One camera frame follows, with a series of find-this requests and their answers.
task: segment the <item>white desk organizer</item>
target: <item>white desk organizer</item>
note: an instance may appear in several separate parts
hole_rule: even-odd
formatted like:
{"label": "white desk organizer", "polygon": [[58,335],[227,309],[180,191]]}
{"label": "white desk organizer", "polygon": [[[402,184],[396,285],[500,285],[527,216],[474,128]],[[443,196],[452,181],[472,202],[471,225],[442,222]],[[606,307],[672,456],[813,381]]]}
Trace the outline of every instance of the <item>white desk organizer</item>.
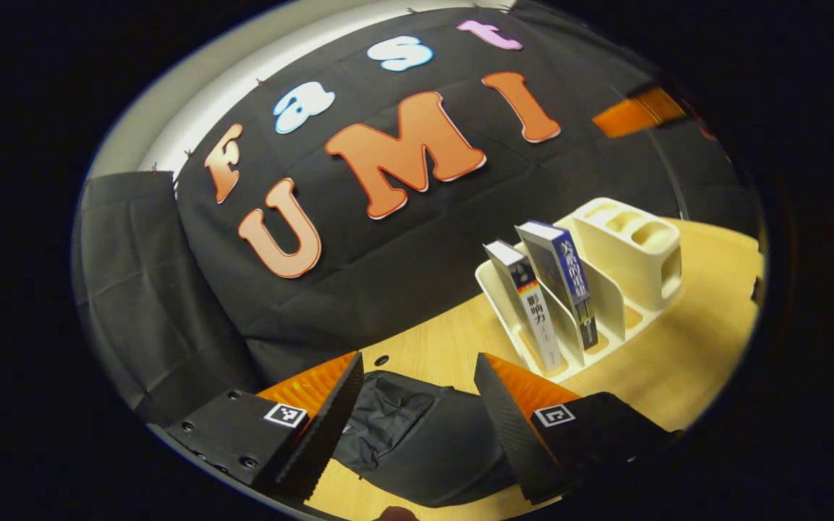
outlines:
{"label": "white desk organizer", "polygon": [[[580,373],[623,346],[671,305],[681,290],[681,231],[670,222],[609,198],[596,198],[555,222],[567,228],[581,258],[597,321],[597,346],[583,349],[572,313],[544,286],[567,366],[544,375],[521,336],[520,317],[488,260],[476,279],[527,369],[552,382]],[[514,247],[526,253],[523,242]]]}

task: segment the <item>wooden table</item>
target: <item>wooden table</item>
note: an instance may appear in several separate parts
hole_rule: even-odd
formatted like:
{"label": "wooden table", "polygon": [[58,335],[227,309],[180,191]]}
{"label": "wooden table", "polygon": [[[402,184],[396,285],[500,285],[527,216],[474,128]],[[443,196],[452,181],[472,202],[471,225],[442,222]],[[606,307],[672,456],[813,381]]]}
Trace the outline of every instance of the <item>wooden table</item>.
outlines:
{"label": "wooden table", "polygon": [[[674,430],[704,412],[741,359],[758,311],[751,291],[764,263],[754,238],[701,222],[668,221],[681,229],[678,299],[634,339],[562,385],[582,396],[612,392]],[[365,347],[362,355],[367,372],[387,355],[383,370],[477,394],[478,352],[522,365],[480,290],[446,313]],[[548,503],[532,507],[513,486],[459,507],[420,507],[358,479],[331,459],[307,504],[352,521],[372,521],[390,505],[410,509],[421,521],[491,521]]]}

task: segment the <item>white wall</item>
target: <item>white wall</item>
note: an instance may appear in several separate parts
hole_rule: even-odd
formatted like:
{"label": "white wall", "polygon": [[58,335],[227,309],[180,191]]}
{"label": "white wall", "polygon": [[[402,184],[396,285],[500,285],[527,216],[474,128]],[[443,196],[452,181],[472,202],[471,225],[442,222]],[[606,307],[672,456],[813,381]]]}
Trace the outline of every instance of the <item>white wall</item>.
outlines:
{"label": "white wall", "polygon": [[[476,0],[510,7],[515,0]],[[185,151],[231,106],[279,69],[345,34],[392,17],[443,7],[458,0],[298,0],[249,20],[182,60],[149,86],[125,112],[93,160],[89,175],[121,171],[179,174]]]}

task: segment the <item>book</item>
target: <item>book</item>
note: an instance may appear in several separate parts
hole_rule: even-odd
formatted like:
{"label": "book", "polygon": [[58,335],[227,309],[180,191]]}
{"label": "book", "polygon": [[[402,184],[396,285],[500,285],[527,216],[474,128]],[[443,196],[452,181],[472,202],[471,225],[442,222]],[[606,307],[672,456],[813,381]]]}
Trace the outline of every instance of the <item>book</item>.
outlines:
{"label": "book", "polygon": [[484,251],[487,251],[497,276],[507,290],[521,326],[535,341],[536,345],[531,347],[536,350],[543,369],[549,373],[559,368],[565,359],[559,353],[552,317],[549,316],[549,308],[530,258],[501,240],[485,244]]}
{"label": "book", "polygon": [[565,228],[539,221],[527,221],[514,228],[529,251],[536,277],[575,317],[584,349],[595,346],[597,322],[572,234]]}

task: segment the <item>letter m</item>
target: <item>letter m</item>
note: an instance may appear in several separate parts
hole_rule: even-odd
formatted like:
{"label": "letter m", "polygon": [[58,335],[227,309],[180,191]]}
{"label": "letter m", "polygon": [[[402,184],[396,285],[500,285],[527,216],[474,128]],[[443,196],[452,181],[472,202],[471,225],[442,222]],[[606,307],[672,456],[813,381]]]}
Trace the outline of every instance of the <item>letter m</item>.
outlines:
{"label": "letter m", "polygon": [[472,148],[443,110],[439,93],[417,93],[397,105],[400,137],[368,125],[348,126],[327,141],[328,154],[345,159],[368,196],[368,217],[381,219],[408,202],[407,192],[392,188],[388,174],[418,192],[426,192],[426,152],[433,158],[433,176],[453,181],[487,160]]}

